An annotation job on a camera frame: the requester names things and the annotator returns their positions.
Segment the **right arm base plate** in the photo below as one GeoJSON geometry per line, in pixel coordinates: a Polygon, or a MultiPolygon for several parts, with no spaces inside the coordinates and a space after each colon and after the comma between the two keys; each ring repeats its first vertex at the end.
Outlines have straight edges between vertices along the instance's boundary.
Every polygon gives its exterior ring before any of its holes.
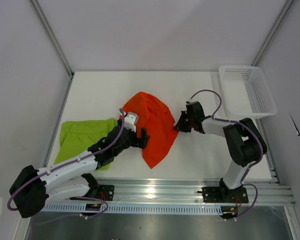
{"type": "Polygon", "coordinates": [[[205,186],[197,193],[201,194],[204,203],[239,203],[247,204],[249,202],[247,190],[244,187],[228,189],[226,187],[205,186]]]}

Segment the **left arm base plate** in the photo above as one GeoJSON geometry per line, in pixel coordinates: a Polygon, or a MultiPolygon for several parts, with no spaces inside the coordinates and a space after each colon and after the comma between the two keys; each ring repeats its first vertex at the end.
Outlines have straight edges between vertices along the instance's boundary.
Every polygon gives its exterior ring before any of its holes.
{"type": "Polygon", "coordinates": [[[114,185],[99,185],[91,190],[89,196],[92,198],[102,199],[104,201],[113,201],[115,193],[114,185]]]}

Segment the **lime green shorts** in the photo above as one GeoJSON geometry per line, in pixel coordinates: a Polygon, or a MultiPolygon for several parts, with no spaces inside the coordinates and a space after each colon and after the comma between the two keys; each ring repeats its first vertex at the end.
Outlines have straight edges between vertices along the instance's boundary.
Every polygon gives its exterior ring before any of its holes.
{"type": "Polygon", "coordinates": [[[59,151],[54,163],[73,158],[97,143],[118,125],[115,118],[63,122],[59,136],[59,151]]]}

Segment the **orange shorts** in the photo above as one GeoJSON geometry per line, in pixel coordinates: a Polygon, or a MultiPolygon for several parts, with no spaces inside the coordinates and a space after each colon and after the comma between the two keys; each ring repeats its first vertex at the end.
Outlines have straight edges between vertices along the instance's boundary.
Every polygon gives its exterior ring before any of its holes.
{"type": "Polygon", "coordinates": [[[140,91],[125,103],[123,110],[138,115],[138,137],[142,128],[150,136],[146,148],[142,150],[142,157],[153,169],[168,155],[178,136],[169,107],[156,96],[140,91]]]}

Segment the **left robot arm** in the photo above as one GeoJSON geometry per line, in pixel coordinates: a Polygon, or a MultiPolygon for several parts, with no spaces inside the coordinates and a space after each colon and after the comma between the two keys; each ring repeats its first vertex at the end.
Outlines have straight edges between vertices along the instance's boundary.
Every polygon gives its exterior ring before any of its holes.
{"type": "Polygon", "coordinates": [[[144,150],[150,140],[147,130],[119,120],[105,137],[85,151],[53,166],[24,167],[9,189],[7,208],[24,219],[39,213],[48,203],[75,198],[93,200],[99,184],[91,175],[114,161],[122,151],[133,147],[144,150]]]}

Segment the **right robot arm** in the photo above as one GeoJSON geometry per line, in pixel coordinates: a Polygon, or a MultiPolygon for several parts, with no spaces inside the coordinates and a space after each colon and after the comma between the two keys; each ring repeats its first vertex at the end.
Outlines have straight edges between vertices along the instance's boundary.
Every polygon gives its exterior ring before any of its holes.
{"type": "Polygon", "coordinates": [[[216,135],[226,141],[232,162],[218,187],[202,188],[205,203],[234,203],[235,198],[247,193],[243,181],[251,167],[258,164],[268,151],[251,118],[235,121],[206,116],[198,101],[188,101],[174,129],[183,133],[194,130],[201,134],[216,135]]]}

